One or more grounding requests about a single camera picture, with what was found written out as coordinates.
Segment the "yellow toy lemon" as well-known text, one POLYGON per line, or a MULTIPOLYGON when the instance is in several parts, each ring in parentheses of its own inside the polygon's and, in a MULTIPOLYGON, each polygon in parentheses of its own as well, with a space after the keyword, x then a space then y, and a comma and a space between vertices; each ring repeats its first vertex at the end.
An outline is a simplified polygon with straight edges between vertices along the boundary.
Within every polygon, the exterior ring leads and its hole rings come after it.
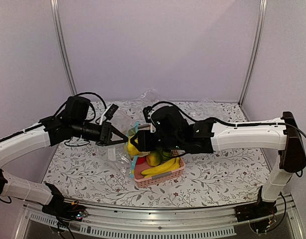
POLYGON ((127 143, 127 152, 130 156, 136 156, 139 155, 140 152, 137 150, 137 148, 130 142, 130 140, 127 143))

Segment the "clear zip top bag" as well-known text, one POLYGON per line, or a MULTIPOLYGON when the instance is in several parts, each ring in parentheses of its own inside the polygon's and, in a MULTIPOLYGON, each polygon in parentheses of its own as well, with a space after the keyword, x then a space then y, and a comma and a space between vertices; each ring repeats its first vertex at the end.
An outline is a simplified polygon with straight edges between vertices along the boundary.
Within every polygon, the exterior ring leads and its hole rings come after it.
MULTIPOLYGON (((139 123, 121 110, 115 112, 110 122, 117 130, 126 135, 127 138, 134 136, 138 131, 139 123)), ((127 142, 110 146, 96 145, 95 149, 100 165, 132 178, 133 157, 129 155, 127 146, 127 142)))

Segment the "yellow green toy mango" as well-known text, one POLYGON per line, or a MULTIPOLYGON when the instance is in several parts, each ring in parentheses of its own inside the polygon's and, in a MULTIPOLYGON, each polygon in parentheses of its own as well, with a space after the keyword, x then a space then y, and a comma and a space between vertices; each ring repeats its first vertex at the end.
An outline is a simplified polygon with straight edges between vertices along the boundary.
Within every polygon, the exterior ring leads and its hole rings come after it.
POLYGON ((161 162, 161 154, 159 151, 153 151, 146 156, 146 162, 149 166, 158 166, 161 162))

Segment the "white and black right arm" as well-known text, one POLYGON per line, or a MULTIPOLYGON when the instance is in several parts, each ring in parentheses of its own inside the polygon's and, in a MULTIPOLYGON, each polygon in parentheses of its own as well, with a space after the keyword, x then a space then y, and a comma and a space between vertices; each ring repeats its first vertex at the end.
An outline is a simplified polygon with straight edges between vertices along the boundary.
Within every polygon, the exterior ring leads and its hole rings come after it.
POLYGON ((279 193, 291 177, 306 167, 306 152, 302 138, 306 135, 297 127, 291 112, 266 121, 225 122, 215 117, 191 119, 179 107, 172 105, 143 110, 146 122, 155 128, 139 130, 130 143, 140 152, 157 149, 179 149, 186 154, 214 153, 234 148, 266 148, 278 151, 278 159, 266 183, 251 207, 255 217, 270 210, 279 193))

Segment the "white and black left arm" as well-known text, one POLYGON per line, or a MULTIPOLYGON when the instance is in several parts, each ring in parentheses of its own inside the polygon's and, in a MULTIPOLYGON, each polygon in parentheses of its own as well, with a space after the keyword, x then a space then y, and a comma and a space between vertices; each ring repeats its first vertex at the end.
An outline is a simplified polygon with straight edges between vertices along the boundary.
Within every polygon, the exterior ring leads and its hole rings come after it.
POLYGON ((93 123, 87 118, 93 105, 84 93, 70 96, 55 114, 41 119, 29 128, 0 139, 0 197, 13 197, 48 205, 57 216, 68 211, 61 192, 52 184, 38 184, 15 177, 2 167, 33 151, 55 146, 73 137, 98 146, 111 146, 128 141, 128 137, 110 123, 116 105, 105 107, 104 121, 93 123))

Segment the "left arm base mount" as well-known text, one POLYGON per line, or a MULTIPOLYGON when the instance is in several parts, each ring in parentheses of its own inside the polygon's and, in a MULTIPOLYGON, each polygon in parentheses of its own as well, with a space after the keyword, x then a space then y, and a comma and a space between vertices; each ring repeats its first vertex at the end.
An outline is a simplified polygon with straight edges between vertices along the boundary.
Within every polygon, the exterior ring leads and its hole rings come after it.
POLYGON ((72 202, 65 202, 64 196, 61 192, 52 184, 45 184, 52 194, 51 201, 47 205, 43 205, 42 212, 58 217, 66 221, 82 221, 82 219, 88 216, 86 207, 80 205, 78 200, 72 202))

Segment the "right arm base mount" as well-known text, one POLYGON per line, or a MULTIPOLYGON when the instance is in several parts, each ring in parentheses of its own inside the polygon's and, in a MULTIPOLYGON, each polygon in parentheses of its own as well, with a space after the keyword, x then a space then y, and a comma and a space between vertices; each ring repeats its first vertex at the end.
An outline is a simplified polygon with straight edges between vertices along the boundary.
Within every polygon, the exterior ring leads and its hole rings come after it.
POLYGON ((250 222, 253 220, 250 223, 251 230, 257 234, 263 234, 271 227, 272 220, 269 219, 269 216, 274 218, 277 208, 275 203, 258 201, 236 206, 234 211, 237 222, 250 222))

